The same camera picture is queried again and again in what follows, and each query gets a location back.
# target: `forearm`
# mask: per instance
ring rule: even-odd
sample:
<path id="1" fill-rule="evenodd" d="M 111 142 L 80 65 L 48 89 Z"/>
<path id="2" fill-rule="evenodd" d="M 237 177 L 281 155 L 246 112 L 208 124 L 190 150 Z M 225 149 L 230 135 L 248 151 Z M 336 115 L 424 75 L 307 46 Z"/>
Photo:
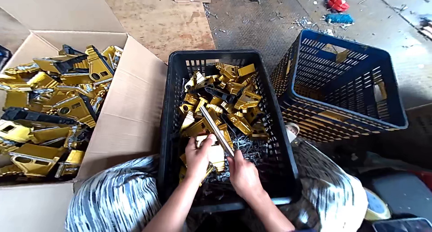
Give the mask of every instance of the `forearm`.
<path id="1" fill-rule="evenodd" d="M 294 225 L 274 205 L 266 191 L 247 198 L 246 202 L 254 210 L 256 216 L 263 222 L 269 232 L 294 231 Z"/>
<path id="2" fill-rule="evenodd" d="M 143 232 L 181 231 L 199 185 L 199 182 L 185 178 Z"/>

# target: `person's left hand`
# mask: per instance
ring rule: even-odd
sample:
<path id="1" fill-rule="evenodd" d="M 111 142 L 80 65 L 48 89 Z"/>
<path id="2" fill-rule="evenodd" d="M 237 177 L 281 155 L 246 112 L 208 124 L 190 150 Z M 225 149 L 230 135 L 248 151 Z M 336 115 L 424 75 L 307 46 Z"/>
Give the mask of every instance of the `person's left hand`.
<path id="1" fill-rule="evenodd" d="M 209 166 L 208 150 L 214 141 L 216 141 L 216 136 L 210 134 L 202 142 L 201 148 L 198 149 L 195 145 L 195 138 L 191 137 L 191 139 L 189 139 L 185 150 L 187 163 L 185 179 L 191 179 L 198 183 L 204 179 L 207 167 Z"/>

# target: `silver metal bar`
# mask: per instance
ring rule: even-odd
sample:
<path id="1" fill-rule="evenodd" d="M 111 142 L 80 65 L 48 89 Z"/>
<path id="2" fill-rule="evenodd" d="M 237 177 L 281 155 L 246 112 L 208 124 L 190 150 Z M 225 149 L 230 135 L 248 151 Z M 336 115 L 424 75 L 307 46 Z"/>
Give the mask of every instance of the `silver metal bar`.
<path id="1" fill-rule="evenodd" d="M 222 133 L 220 133 L 219 128 L 216 126 L 216 123 L 213 121 L 212 117 L 210 117 L 210 114 L 208 113 L 206 108 L 204 106 L 201 106 L 200 111 L 202 113 L 202 117 L 204 117 L 210 124 L 210 128 L 212 129 L 214 135 L 216 135 L 217 140 L 221 143 L 223 149 L 228 152 L 231 157 L 234 157 L 234 152 L 232 151 L 225 137 L 222 135 Z"/>

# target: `striped pants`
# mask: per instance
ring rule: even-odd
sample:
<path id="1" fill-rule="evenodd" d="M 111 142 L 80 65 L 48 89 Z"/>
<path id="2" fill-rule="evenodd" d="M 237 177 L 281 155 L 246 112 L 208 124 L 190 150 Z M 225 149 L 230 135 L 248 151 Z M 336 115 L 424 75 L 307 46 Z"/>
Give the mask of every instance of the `striped pants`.
<path id="1" fill-rule="evenodd" d="M 298 229 L 357 231 L 368 206 L 362 184 L 307 141 L 297 140 L 293 153 L 302 196 L 280 210 Z M 157 160 L 156 155 L 134 159 L 86 180 L 70 203 L 66 230 L 141 232 L 161 208 Z"/>

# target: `plastic crate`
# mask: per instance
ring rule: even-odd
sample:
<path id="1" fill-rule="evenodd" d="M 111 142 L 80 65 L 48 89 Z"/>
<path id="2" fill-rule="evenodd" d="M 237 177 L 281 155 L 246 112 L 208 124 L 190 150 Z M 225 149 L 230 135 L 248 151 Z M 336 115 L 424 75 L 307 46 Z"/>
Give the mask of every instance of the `plastic crate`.
<path id="1" fill-rule="evenodd" d="M 329 142 L 407 128 L 390 55 L 302 30 L 271 75 L 285 121 Z"/>
<path id="2" fill-rule="evenodd" d="M 268 156 L 261 169 L 261 180 L 265 176 L 263 187 L 275 204 L 287 204 L 295 200 L 300 193 L 297 166 L 294 161 L 291 145 L 288 141 L 282 114 L 276 96 L 266 73 L 261 54 L 253 50 L 203 50 L 177 51 L 169 56 L 168 74 L 165 86 L 165 98 L 160 125 L 161 146 L 160 164 L 157 180 L 159 199 L 164 203 L 178 185 L 180 154 L 188 138 L 181 138 L 179 130 L 181 119 L 178 107 L 183 103 L 185 92 L 183 86 L 194 71 L 203 75 L 218 74 L 214 63 L 221 62 L 245 66 L 254 64 L 257 71 L 257 94 L 262 96 L 259 107 L 266 113 L 262 121 L 270 135 Z M 226 183 L 210 183 L 212 186 L 223 186 Z M 246 203 L 237 194 L 224 196 L 220 200 L 194 200 L 191 212 L 218 212 L 244 208 Z"/>

